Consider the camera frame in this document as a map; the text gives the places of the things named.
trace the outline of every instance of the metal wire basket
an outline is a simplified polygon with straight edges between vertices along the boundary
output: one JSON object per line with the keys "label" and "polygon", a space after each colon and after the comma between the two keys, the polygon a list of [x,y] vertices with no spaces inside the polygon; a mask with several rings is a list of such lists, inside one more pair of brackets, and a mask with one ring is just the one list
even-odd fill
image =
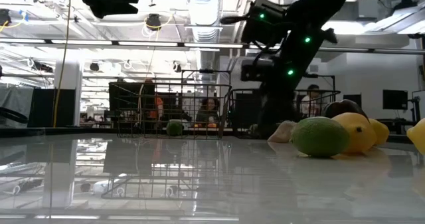
{"label": "metal wire basket", "polygon": [[[110,173],[101,190],[103,199],[126,199],[145,201],[196,201],[200,192],[217,191],[213,201],[223,201],[226,197],[219,154],[228,146],[203,145],[194,140],[149,140],[138,144],[108,146],[105,159],[106,172]],[[128,153],[128,160],[117,166],[117,152]]]}
{"label": "metal wire basket", "polygon": [[[320,116],[326,104],[334,102],[336,90],[314,90],[317,97],[309,98],[311,90],[296,90],[294,109],[297,120]],[[257,133],[258,116],[261,112],[261,97],[258,89],[235,89],[230,93],[228,126],[238,138],[259,138]]]}
{"label": "metal wire basket", "polygon": [[227,84],[113,82],[114,127],[122,138],[219,139],[230,89]]}

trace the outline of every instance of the pillar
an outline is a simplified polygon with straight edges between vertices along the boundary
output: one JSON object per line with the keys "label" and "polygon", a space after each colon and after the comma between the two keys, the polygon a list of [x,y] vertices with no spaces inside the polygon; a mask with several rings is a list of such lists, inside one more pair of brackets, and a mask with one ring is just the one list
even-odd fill
{"label": "pillar", "polygon": [[50,144],[53,156],[45,168],[42,207],[67,208],[71,205],[74,196],[77,142],[78,140],[64,140]]}
{"label": "pillar", "polygon": [[[56,69],[54,70],[54,87],[59,87],[60,72],[62,70],[63,53],[62,56],[56,60]],[[84,56],[79,50],[68,50],[64,63],[64,73],[60,89],[74,89],[75,92],[75,105],[74,105],[74,125],[78,126],[80,123],[80,102],[82,91],[82,75],[84,72]]]}

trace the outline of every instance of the desk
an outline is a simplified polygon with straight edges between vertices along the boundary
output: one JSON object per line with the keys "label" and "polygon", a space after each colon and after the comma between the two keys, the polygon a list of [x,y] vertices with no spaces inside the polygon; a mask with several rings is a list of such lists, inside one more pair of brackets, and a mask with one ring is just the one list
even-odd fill
{"label": "desk", "polygon": [[390,132],[394,132],[395,134],[398,134],[398,135],[401,135],[401,134],[406,135],[406,131],[405,131],[406,126],[415,126],[417,123],[413,121],[390,119],[390,118],[378,119],[378,121],[385,124],[390,130]]}
{"label": "desk", "polygon": [[81,122],[80,123],[80,127],[84,127],[84,128],[93,128],[93,127],[106,128],[106,126],[112,126],[112,122],[105,121],[105,122]]}

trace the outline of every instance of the orange shirt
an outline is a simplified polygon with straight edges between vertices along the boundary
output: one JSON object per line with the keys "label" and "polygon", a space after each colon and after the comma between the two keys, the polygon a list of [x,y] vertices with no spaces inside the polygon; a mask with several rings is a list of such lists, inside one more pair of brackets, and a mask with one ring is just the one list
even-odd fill
{"label": "orange shirt", "polygon": [[[158,108],[159,105],[164,105],[164,102],[160,97],[155,97],[155,107]],[[149,113],[150,118],[158,118],[158,110],[151,110]]]}

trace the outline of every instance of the ceiling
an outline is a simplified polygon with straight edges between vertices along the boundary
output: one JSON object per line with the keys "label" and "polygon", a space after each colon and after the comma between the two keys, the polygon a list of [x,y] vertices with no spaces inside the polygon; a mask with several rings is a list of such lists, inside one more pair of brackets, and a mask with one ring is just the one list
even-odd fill
{"label": "ceiling", "polygon": [[[242,15],[253,0],[220,0],[219,16]],[[290,0],[271,0],[276,3],[287,3]],[[0,9],[9,9],[12,23],[18,25],[12,29],[3,29],[0,38],[31,39],[65,39],[68,19],[69,0],[0,0]],[[82,0],[71,0],[69,39],[76,40],[111,40],[111,41],[165,41],[194,42],[193,29],[199,29],[191,21],[188,0],[139,0],[134,5],[139,9],[135,15],[110,15],[103,19],[93,16],[90,8]],[[145,20],[149,14],[160,15],[162,23],[158,32],[150,31]],[[241,26],[213,24],[209,29],[218,29],[218,42],[237,43]],[[343,46],[358,46],[355,36],[340,36]],[[390,47],[402,47],[405,40],[400,40]],[[385,42],[374,42],[384,46]],[[86,57],[84,75],[98,76],[156,76],[163,79],[180,78],[174,72],[173,65],[180,64],[183,69],[198,69],[197,49],[165,50],[156,49],[97,49],[81,48],[78,50]],[[0,44],[0,64],[5,74],[47,74],[31,68],[29,59],[55,67],[56,59],[63,53],[61,46],[31,47],[22,45]],[[324,62],[335,54],[319,54]],[[110,62],[118,64],[121,69],[117,73],[92,72],[92,62]],[[83,86],[106,87],[111,79],[85,79]],[[52,78],[3,78],[3,83],[28,84],[31,86],[52,86]]]}

